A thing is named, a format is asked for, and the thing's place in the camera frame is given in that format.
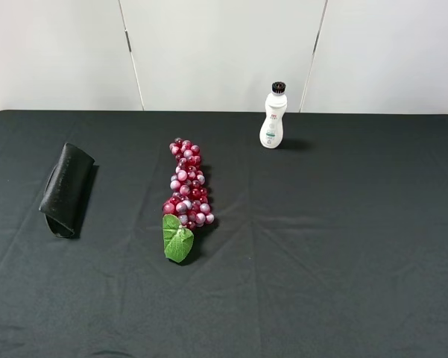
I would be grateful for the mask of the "black glasses case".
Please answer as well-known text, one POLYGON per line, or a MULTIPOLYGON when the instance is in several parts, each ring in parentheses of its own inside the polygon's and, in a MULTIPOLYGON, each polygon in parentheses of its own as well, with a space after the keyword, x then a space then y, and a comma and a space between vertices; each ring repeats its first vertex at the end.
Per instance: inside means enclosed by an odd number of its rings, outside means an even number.
POLYGON ((79 147, 69 142, 64 144, 39 206, 56 237, 74 239, 77 236, 78 218, 94 163, 94 158, 79 147))

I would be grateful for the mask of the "red plastic grape bunch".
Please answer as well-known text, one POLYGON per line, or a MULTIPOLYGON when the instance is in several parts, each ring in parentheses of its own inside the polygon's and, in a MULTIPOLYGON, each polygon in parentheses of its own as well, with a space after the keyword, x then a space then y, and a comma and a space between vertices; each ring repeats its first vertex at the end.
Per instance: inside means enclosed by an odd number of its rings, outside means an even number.
POLYGON ((162 206, 163 247, 168 260, 181 263, 192 250, 194 231, 212 224, 215 216, 201 170, 199 145, 177 137, 169 144, 169 150, 176 166, 170 178, 171 196, 162 206))

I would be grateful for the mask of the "white bottle with black cap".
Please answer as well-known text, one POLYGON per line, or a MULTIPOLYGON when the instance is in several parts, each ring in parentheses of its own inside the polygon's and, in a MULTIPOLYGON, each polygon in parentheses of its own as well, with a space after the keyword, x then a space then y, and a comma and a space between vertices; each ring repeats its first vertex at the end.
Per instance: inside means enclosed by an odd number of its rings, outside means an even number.
POLYGON ((272 83, 271 92, 265 100, 265 121, 259 132, 259 139, 265 148, 276 148, 283 140, 283 116, 288 99, 285 95, 285 83, 272 83))

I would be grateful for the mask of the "black tablecloth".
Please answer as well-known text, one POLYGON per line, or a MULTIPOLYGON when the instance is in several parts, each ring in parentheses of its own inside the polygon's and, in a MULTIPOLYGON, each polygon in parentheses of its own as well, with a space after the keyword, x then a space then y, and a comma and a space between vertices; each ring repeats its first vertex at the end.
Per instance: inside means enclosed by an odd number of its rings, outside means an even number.
POLYGON ((0 112, 0 357, 448 357, 448 115, 0 112), (164 255, 175 138, 215 221, 164 255), (94 158, 74 239, 39 211, 94 158))

